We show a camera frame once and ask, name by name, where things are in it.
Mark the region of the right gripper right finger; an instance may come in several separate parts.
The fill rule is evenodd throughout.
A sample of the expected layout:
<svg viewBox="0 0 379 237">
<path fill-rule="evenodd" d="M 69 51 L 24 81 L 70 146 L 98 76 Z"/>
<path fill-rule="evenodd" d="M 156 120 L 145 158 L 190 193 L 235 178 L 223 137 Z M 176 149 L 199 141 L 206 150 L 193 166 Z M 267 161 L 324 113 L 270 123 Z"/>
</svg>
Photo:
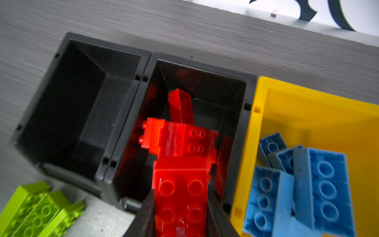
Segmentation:
<svg viewBox="0 0 379 237">
<path fill-rule="evenodd" d="M 207 194 L 207 237 L 239 237 L 232 226 L 229 217 L 224 213 L 223 207 L 218 201 L 218 192 L 215 184 L 215 171 L 212 172 Z"/>
</svg>

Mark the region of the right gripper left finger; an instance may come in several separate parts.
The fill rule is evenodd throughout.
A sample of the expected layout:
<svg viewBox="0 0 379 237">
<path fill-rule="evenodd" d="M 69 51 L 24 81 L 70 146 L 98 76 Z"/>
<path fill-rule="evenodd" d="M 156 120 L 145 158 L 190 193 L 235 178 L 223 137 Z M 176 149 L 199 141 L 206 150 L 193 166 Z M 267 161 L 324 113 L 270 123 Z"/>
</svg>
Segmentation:
<svg viewBox="0 0 379 237">
<path fill-rule="evenodd" d="M 155 236 L 155 191 L 152 189 L 123 237 Z"/>
</svg>

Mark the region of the blue lego brick large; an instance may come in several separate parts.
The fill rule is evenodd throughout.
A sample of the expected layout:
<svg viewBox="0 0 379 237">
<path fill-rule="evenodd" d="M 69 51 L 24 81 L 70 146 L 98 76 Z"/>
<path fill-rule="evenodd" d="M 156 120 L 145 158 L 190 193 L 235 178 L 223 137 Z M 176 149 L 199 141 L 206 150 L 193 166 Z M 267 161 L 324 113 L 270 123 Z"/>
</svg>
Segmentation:
<svg viewBox="0 0 379 237">
<path fill-rule="evenodd" d="M 291 174 L 255 167 L 242 231 L 252 237 L 288 237 L 294 185 Z"/>
</svg>

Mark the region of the red lego arch piece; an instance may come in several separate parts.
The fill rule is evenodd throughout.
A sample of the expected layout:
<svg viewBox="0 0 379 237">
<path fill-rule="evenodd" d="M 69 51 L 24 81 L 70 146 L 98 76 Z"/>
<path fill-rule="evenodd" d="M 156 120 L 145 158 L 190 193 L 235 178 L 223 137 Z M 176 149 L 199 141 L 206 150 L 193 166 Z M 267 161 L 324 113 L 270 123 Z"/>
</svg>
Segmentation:
<svg viewBox="0 0 379 237">
<path fill-rule="evenodd" d="M 216 162 L 218 131 L 156 118 L 148 118 L 142 129 L 141 147 L 158 158 L 202 157 L 209 168 Z"/>
</svg>

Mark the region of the red lego brick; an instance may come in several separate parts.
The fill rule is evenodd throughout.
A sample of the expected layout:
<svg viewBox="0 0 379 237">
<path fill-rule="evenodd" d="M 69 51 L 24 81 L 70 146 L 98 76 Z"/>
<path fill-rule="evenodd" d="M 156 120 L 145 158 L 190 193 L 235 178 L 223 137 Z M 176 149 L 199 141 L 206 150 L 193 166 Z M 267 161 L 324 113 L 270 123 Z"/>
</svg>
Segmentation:
<svg viewBox="0 0 379 237">
<path fill-rule="evenodd" d="M 153 171 L 158 237 L 204 237 L 207 220 L 205 164 L 159 160 Z"/>
<path fill-rule="evenodd" d="M 181 89 L 168 94 L 171 122 L 195 125 L 191 95 Z"/>
</svg>

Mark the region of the green lego brick cluster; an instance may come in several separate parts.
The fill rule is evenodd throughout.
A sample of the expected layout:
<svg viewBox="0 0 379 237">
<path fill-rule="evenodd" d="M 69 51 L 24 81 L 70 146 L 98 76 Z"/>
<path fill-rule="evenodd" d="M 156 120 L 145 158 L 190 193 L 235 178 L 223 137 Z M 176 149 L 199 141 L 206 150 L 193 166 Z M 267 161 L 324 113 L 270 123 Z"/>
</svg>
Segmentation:
<svg viewBox="0 0 379 237">
<path fill-rule="evenodd" d="M 1 213 L 1 236 L 62 237 L 84 210 L 46 182 L 21 185 Z"/>
</svg>

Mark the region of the red lego brick front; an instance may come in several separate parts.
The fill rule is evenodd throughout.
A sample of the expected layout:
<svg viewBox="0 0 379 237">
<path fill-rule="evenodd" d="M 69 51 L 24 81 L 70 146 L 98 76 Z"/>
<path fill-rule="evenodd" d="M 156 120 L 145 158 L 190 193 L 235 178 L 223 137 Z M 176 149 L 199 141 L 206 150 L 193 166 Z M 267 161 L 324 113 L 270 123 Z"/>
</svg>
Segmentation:
<svg viewBox="0 0 379 237">
<path fill-rule="evenodd" d="M 204 237 L 207 220 L 205 164 L 159 160 L 153 171 L 158 237 Z"/>
</svg>

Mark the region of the blue lego brick front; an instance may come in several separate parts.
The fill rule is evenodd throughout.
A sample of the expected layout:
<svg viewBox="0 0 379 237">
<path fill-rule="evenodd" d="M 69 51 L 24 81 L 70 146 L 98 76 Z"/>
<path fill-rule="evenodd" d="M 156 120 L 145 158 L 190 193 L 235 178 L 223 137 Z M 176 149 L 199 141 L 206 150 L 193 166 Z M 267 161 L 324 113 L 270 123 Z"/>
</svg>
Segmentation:
<svg viewBox="0 0 379 237">
<path fill-rule="evenodd" d="M 293 155 L 296 219 L 325 234 L 355 237 L 346 155 L 315 148 Z"/>
</svg>

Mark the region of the blue lego brick top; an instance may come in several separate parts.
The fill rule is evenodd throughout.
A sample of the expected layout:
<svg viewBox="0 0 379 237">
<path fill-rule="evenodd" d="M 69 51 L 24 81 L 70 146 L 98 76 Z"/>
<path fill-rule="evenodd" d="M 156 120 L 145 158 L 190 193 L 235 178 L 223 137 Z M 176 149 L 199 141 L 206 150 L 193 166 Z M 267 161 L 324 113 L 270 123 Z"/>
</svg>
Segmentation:
<svg viewBox="0 0 379 237">
<path fill-rule="evenodd" d="M 276 132 L 259 140 L 257 158 L 261 166 L 272 168 L 268 155 L 275 154 L 287 148 L 280 132 Z"/>
</svg>

